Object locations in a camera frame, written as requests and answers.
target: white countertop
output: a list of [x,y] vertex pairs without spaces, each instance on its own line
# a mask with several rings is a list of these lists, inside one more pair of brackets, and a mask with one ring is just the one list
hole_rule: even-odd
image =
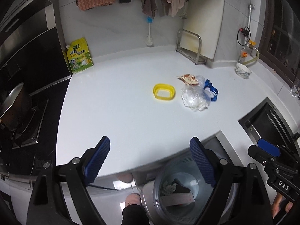
[[[297,129],[277,95],[252,73],[248,80],[233,67],[210,69],[195,65],[177,52],[155,52],[102,61],[72,76],[62,107],[56,147],[56,164],[81,157],[102,138],[110,139],[110,152],[98,174],[127,171],[189,148],[222,132],[223,147],[236,165],[254,162],[247,150],[252,141],[238,123],[266,97]],[[218,100],[203,112],[183,105],[183,82],[176,77],[203,75],[219,90]],[[165,102],[154,98],[157,83],[173,85],[176,96]]]

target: black pants leg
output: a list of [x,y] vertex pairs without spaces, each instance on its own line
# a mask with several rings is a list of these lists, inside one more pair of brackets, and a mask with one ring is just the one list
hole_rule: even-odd
[[146,212],[140,205],[129,205],[123,210],[122,225],[149,225]]

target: patterned bowl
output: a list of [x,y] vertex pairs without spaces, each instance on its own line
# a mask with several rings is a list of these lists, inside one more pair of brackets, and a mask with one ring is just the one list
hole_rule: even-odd
[[236,63],[235,72],[243,79],[248,79],[249,75],[252,73],[252,71],[249,68],[247,68],[245,65],[241,63]]

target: white cutting board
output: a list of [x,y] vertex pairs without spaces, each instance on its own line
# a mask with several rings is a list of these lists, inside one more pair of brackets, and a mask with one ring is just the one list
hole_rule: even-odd
[[[200,35],[201,55],[213,59],[221,30],[225,0],[189,0],[187,19],[183,28]],[[182,33],[180,46],[198,52],[199,40],[196,36]]]

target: brown window frame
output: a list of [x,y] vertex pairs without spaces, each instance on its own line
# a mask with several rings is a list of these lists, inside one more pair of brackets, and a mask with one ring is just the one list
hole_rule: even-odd
[[300,79],[300,70],[295,76],[275,56],[268,52],[274,21],[274,0],[266,0],[265,21],[262,37],[259,43],[259,58],[269,65],[283,80],[292,87],[296,78]]

